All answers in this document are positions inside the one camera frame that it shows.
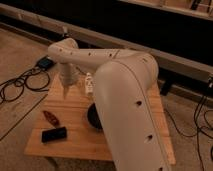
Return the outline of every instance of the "electrical wire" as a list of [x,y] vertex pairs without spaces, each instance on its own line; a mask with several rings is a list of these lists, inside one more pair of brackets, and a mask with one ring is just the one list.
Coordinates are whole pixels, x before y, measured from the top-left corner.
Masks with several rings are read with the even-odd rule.
[[24,119],[26,118],[30,112],[35,109],[44,99],[47,97],[47,94],[45,94],[29,111],[25,113],[2,137],[0,137],[0,141],[2,141],[14,128],[17,127],[17,125]]
[[[172,115],[170,114],[170,112],[167,110],[167,109],[164,109],[167,113],[167,115],[169,116],[169,118],[171,119],[172,123],[174,124],[174,127],[176,129],[176,131],[184,136],[184,137],[187,137],[187,138],[193,138],[193,137],[196,137],[196,141],[197,141],[197,153],[198,153],[198,157],[199,157],[199,160],[200,160],[200,167],[201,167],[201,170],[202,171],[205,171],[205,167],[204,167],[204,164],[203,164],[203,160],[202,160],[202,156],[201,156],[201,151],[200,151],[200,134],[202,135],[205,135],[207,136],[208,138],[210,138],[211,140],[213,140],[213,136],[208,134],[207,132],[204,131],[205,130],[208,130],[208,131],[213,131],[213,125],[211,125],[211,123],[208,121],[208,118],[207,118],[207,114],[209,114],[210,112],[213,112],[213,110],[206,110],[203,114],[203,118],[204,118],[204,125],[200,126],[198,121],[199,121],[199,117],[201,116],[201,111],[202,111],[202,108],[205,104],[205,102],[207,101],[207,92],[208,92],[208,89],[211,88],[210,86],[208,85],[208,88],[207,90],[203,93],[200,101],[198,102],[198,104],[196,105],[196,108],[194,110],[194,114],[193,114],[193,119],[194,119],[194,124],[196,126],[196,133],[193,134],[193,135],[186,135],[185,133],[183,133],[182,131],[180,131],[180,129],[177,127],[177,124],[174,120],[174,118],[172,117]],[[213,146],[210,150],[210,157],[213,161]]]
[[180,131],[180,129],[178,128],[178,126],[177,126],[177,124],[176,124],[174,118],[173,118],[172,115],[170,114],[170,112],[169,112],[167,109],[164,109],[164,111],[165,111],[165,112],[167,113],[167,115],[170,117],[170,119],[171,119],[171,121],[172,121],[172,123],[173,123],[173,125],[174,125],[174,127],[175,127],[175,129],[176,129],[176,131],[177,131],[180,135],[182,135],[182,136],[184,136],[184,137],[187,137],[187,138],[193,138],[193,137],[197,136],[197,133],[192,134],[192,135],[186,135],[185,133],[183,133],[182,131]]
[[[47,78],[47,82],[41,87],[36,87],[36,88],[31,87],[29,85],[29,79],[40,74],[43,74]],[[24,93],[25,88],[34,92],[48,91],[48,89],[45,89],[45,88],[49,85],[49,83],[50,83],[50,76],[44,69],[41,69],[39,67],[34,67],[32,69],[29,69],[25,71],[24,73],[22,73],[17,78],[10,79],[0,84],[0,105],[3,104],[4,102],[13,102],[17,100]],[[7,92],[7,89],[11,86],[13,88],[15,87],[18,90],[17,91],[18,93],[14,97],[8,98],[6,95],[7,94],[6,92]]]

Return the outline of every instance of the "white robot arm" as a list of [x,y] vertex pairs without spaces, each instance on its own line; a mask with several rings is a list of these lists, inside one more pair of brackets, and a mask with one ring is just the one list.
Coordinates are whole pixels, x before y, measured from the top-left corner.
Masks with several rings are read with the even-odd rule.
[[118,171],[171,170],[147,97],[158,74],[151,55],[134,50],[78,49],[71,38],[52,44],[48,54],[59,63],[63,86],[76,81],[73,65],[95,71],[94,102]]

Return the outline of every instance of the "red object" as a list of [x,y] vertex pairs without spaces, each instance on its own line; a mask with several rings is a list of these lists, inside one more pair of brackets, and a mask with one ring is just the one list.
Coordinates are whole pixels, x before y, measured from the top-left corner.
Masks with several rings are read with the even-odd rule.
[[52,124],[53,126],[57,127],[59,126],[59,120],[56,118],[55,115],[53,115],[51,112],[43,111],[45,118],[47,121]]

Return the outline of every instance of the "black wall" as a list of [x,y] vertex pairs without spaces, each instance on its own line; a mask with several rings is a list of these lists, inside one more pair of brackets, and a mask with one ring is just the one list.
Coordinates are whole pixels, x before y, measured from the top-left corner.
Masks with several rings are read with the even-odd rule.
[[212,66],[213,22],[116,0],[1,0]]

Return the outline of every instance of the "wooden tabletop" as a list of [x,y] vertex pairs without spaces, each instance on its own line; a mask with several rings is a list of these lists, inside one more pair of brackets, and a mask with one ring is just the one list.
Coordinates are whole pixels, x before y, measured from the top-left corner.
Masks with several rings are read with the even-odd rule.
[[[168,160],[170,164],[175,164],[173,147],[157,84],[149,90],[148,95]],[[64,99],[63,88],[56,76],[48,96],[44,100],[42,110],[52,112],[60,120],[61,126],[67,128],[67,139],[45,144],[41,142],[42,131],[53,128],[41,111],[29,137],[25,154],[111,161],[112,156],[103,132],[93,128],[87,120],[87,110],[92,103],[92,98],[85,96],[82,77],[76,85],[70,87],[67,97]]]

